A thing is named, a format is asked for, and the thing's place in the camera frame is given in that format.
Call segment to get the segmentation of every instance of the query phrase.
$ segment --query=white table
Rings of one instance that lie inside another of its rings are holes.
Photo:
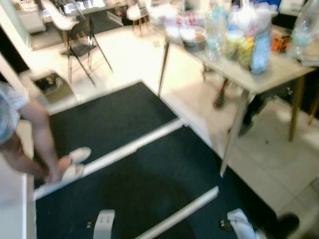
[[[166,67],[170,40],[166,37],[166,47],[164,49],[164,59],[159,81],[159,96],[163,86],[163,75]],[[241,86],[243,92],[240,98],[234,124],[232,126],[229,139],[226,146],[222,166],[220,168],[221,177],[224,175],[228,165],[232,149],[235,145],[238,133],[243,122],[244,114],[248,106],[248,97],[250,93],[260,94],[274,87],[297,79],[296,90],[294,93],[294,102],[292,107],[292,119],[289,133],[289,140],[292,141],[295,134],[297,117],[300,103],[304,91],[304,75],[313,71],[313,68],[305,67],[297,61],[283,55],[271,55],[269,68],[260,75],[253,75],[249,71],[243,69],[239,64],[222,57],[217,62],[210,61],[204,50],[188,51],[193,56],[199,58],[204,65],[216,71],[218,74],[228,78],[231,82]]]

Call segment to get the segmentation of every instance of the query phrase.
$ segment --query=shorts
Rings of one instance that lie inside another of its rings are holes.
[[[18,111],[28,102],[28,97],[16,92],[9,84],[0,82],[0,145],[12,137],[20,120]]]

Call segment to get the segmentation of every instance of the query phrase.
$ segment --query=water bottle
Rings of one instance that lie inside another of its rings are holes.
[[[292,33],[289,55],[300,57],[312,42],[316,21],[319,20],[319,0],[309,0],[300,11]]]
[[[209,60],[217,61],[222,55],[225,34],[225,14],[220,7],[213,10],[211,17],[206,18],[206,55]]]

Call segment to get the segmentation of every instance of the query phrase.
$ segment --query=white slipper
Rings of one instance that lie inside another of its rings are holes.
[[[78,148],[69,153],[72,159],[72,164],[78,164],[85,161],[91,155],[91,149],[88,147]]]
[[[84,172],[83,164],[72,164],[68,169],[64,172],[61,182],[73,181],[80,178]]]

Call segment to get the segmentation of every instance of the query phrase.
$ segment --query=floor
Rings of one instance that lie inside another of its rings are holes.
[[[67,59],[59,54],[63,44],[32,52],[31,71],[21,75],[30,95],[44,104],[51,114],[143,80],[158,90],[164,39],[144,29],[134,35],[130,27],[97,34],[110,61],[112,73],[102,55],[93,54],[92,77],[97,87],[74,64],[71,88],[74,96],[50,104],[30,78],[56,71],[67,79]],[[162,99],[189,124],[220,156],[224,154],[227,130],[231,127],[240,88],[231,85],[222,110],[212,107],[222,78],[210,73],[202,79],[202,65],[178,47],[171,47],[165,73]],[[278,214],[296,213],[301,220],[291,239],[319,236],[319,121],[307,124],[301,113],[294,142],[288,142],[290,107],[279,99],[271,101],[255,118],[252,130],[237,141],[231,167]]]

